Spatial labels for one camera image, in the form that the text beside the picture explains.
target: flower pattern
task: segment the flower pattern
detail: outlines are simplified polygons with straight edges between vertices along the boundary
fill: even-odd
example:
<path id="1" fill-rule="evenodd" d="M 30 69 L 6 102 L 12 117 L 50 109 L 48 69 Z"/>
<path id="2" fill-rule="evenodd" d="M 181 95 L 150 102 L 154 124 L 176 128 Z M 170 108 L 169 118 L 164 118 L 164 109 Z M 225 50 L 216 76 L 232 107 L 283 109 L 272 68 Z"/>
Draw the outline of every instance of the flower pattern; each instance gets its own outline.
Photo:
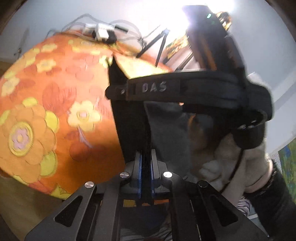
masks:
<path id="1" fill-rule="evenodd" d="M 17 60 L 0 78 L 0 174 L 66 199 L 123 171 L 108 63 L 116 58 L 128 77 L 167 71 L 128 49 L 56 34 Z"/>
<path id="2" fill-rule="evenodd" d="M 74 102 L 70 112 L 68 124 L 72 127 L 79 126 L 83 131 L 93 131 L 94 123 L 101 120 L 101 115 L 90 101 L 83 101 L 81 104 Z"/>
<path id="3" fill-rule="evenodd" d="M 25 183 L 36 182 L 42 160 L 56 144 L 45 109 L 31 98 L 6 112 L 4 118 L 0 126 L 0 168 Z"/>
<path id="4" fill-rule="evenodd" d="M 102 50 L 107 50 L 109 47 L 102 43 L 86 41 L 82 39 L 71 39 L 68 44 L 72 46 L 72 51 L 76 53 L 89 53 L 92 55 L 100 55 Z"/>
<path id="5" fill-rule="evenodd" d="M 41 60 L 37 66 L 37 72 L 41 73 L 43 71 L 51 71 L 53 67 L 55 67 L 57 63 L 53 59 L 44 59 Z"/>
<path id="6" fill-rule="evenodd" d="M 57 45 L 56 44 L 45 44 L 42 46 L 41 48 L 41 52 L 42 53 L 50 53 L 53 50 L 57 49 Z"/>
<path id="7" fill-rule="evenodd" d="M 10 95 L 15 87 L 19 84 L 20 79 L 16 77 L 11 77 L 9 78 L 3 85 L 2 85 L 2 90 L 1 90 L 1 96 L 7 96 Z"/>

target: metal screw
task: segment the metal screw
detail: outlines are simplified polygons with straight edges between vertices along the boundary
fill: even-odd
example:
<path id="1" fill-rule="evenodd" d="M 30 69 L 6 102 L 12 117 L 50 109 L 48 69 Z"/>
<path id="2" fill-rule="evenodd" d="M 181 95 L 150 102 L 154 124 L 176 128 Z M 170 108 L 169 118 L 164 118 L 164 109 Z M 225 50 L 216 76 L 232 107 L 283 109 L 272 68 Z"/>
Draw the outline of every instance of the metal screw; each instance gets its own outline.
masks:
<path id="1" fill-rule="evenodd" d="M 129 177 L 129 173 L 128 172 L 122 172 L 119 174 L 121 178 L 127 178 Z"/>
<path id="2" fill-rule="evenodd" d="M 201 187 L 201 188 L 206 188 L 209 184 L 204 181 L 204 180 L 201 180 L 198 182 L 198 185 Z"/>
<path id="3" fill-rule="evenodd" d="M 170 177 L 173 176 L 173 174 L 171 172 L 164 172 L 163 176 L 166 177 L 166 178 L 170 178 Z"/>
<path id="4" fill-rule="evenodd" d="M 91 181 L 89 181 L 89 182 L 86 182 L 86 183 L 84 184 L 84 186 L 85 186 L 86 188 L 92 188 L 92 187 L 94 186 L 94 183 L 91 182 Z"/>

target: person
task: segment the person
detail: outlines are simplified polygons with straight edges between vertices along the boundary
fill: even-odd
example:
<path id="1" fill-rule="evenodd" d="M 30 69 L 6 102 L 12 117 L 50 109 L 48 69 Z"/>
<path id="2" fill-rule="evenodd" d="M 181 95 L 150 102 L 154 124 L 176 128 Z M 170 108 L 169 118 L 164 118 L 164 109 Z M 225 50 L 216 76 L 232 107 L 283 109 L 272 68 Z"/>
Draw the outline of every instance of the person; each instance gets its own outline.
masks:
<path id="1" fill-rule="evenodd" d="M 258 80 L 250 75 L 249 80 Z M 208 181 L 236 205 L 242 196 L 249 199 L 259 220 L 272 240 L 296 238 L 296 205 L 275 163 L 266 154 L 266 141 L 245 150 L 234 176 L 230 178 L 241 149 L 232 134 L 215 128 L 205 115 L 189 115 L 174 103 L 146 102 L 146 113 L 157 158 L 187 181 Z M 122 241 L 172 240 L 168 219 L 159 231 L 146 236 L 124 229 Z"/>

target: black device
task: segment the black device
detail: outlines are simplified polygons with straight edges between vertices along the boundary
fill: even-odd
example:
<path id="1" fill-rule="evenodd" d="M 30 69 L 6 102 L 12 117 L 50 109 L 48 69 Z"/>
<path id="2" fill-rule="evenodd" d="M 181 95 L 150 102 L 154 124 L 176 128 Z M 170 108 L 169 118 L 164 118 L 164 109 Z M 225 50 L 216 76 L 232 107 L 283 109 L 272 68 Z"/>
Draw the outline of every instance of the black device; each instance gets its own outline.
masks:
<path id="1" fill-rule="evenodd" d="M 206 181 L 190 183 L 157 160 L 144 101 L 183 102 L 183 111 L 223 119 L 244 149 L 262 142 L 272 118 L 268 90 L 250 83 L 233 39 L 206 6 L 186 6 L 188 40 L 206 70 L 128 80 L 114 59 L 109 66 L 114 120 L 126 162 L 109 182 L 87 182 L 61 208 L 28 233 L 26 241 L 117 241 L 124 199 L 153 205 L 168 199 L 174 241 L 267 240 L 266 235 Z"/>

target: yellow flower print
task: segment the yellow flower print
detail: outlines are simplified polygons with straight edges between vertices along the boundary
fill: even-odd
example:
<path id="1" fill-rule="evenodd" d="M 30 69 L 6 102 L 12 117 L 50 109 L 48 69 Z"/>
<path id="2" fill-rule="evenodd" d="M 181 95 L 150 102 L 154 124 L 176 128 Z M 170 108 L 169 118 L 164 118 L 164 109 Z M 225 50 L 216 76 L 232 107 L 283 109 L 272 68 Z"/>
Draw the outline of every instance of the yellow flower print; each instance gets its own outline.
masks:
<path id="1" fill-rule="evenodd" d="M 10 78 L 14 77 L 15 74 L 16 74 L 16 73 L 15 73 L 14 71 L 7 71 L 7 72 L 3 75 L 3 77 L 4 77 L 5 79 L 10 79 Z"/>
<path id="2" fill-rule="evenodd" d="M 85 40 L 82 40 L 80 42 L 81 45 L 84 45 L 84 46 L 90 46 L 90 47 L 93 47 L 95 44 L 90 42 L 90 41 L 85 41 Z"/>
<path id="3" fill-rule="evenodd" d="M 26 183 L 55 171 L 55 134 L 47 126 L 46 112 L 37 100 L 28 98 L 1 116 L 0 168 Z"/>
<path id="4" fill-rule="evenodd" d="M 99 55 L 102 49 L 109 49 L 107 44 L 86 41 L 81 38 L 71 39 L 68 44 L 72 46 L 72 51 L 75 53 Z"/>
<path id="5" fill-rule="evenodd" d="M 19 84 L 20 79 L 16 77 L 11 77 L 9 78 L 3 85 L 2 85 L 2 91 L 1 91 L 1 96 L 7 96 L 10 95 L 15 87 Z"/>
<path id="6" fill-rule="evenodd" d="M 109 57 L 109 58 L 108 58 L 106 55 L 104 55 L 104 56 L 102 56 L 102 57 L 99 59 L 99 63 L 100 63 L 101 65 L 103 65 L 103 67 L 106 69 L 106 68 L 108 68 L 107 61 L 108 61 L 109 65 L 111 65 L 111 64 L 112 64 L 112 60 L 113 60 L 112 57 Z"/>
<path id="7" fill-rule="evenodd" d="M 94 123 L 101 120 L 101 115 L 94 109 L 94 105 L 86 100 L 82 103 L 74 102 L 70 108 L 68 124 L 72 127 L 80 127 L 83 131 L 92 131 Z"/>
<path id="8" fill-rule="evenodd" d="M 19 71 L 24 68 L 32 65 L 35 62 L 36 55 L 40 52 L 40 49 L 34 48 L 30 49 L 28 52 L 24 53 L 8 70 L 8 73 L 17 74 Z"/>
<path id="9" fill-rule="evenodd" d="M 53 59 L 43 59 L 36 65 L 37 72 L 40 73 L 43 71 L 51 71 L 56 65 L 57 63 Z"/>
<path id="10" fill-rule="evenodd" d="M 50 52 L 54 51 L 55 49 L 57 49 L 56 44 L 45 44 L 42 46 L 41 52 L 42 53 L 50 53 Z"/>

